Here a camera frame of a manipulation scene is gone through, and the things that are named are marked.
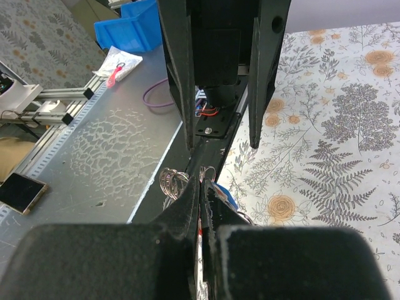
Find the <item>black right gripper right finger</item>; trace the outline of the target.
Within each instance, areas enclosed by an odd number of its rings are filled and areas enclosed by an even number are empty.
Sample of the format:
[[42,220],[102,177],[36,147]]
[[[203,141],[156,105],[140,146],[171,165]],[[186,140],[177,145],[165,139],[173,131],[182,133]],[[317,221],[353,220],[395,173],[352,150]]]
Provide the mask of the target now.
[[209,299],[389,299],[362,236],[345,227],[249,224],[213,182],[201,183]]

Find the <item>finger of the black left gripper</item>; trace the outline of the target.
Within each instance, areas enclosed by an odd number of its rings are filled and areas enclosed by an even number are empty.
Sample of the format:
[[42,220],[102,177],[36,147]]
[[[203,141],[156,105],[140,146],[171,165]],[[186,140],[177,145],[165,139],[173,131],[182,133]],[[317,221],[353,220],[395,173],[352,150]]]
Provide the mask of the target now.
[[260,1],[254,18],[248,81],[249,138],[257,149],[263,116],[275,91],[290,1]]
[[184,125],[188,150],[194,149],[194,63],[191,16],[186,1],[157,2],[172,98]]

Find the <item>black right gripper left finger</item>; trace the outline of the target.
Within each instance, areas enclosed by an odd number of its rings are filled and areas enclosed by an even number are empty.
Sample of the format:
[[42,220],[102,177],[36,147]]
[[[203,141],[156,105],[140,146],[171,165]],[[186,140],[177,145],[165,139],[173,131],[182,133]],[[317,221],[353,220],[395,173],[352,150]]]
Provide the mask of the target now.
[[2,299],[194,299],[200,182],[146,224],[48,224],[19,243]]

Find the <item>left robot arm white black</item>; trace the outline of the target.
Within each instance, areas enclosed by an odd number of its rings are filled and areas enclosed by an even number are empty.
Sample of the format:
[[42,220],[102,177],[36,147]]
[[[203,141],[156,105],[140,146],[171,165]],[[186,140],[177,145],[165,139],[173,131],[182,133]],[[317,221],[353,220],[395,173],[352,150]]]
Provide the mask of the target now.
[[172,99],[188,149],[194,147],[194,97],[228,108],[239,70],[247,72],[249,139],[258,148],[262,118],[275,91],[289,1],[158,1]]

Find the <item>blue tagged key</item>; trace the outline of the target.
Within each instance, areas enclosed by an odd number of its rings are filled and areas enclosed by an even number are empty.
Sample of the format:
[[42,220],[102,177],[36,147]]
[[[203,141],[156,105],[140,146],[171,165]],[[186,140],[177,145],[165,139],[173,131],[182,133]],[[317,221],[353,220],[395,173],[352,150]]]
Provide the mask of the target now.
[[217,193],[226,201],[230,204],[230,206],[237,211],[238,210],[238,205],[236,204],[234,198],[232,197],[231,193],[222,185],[214,182],[213,186],[215,187]]

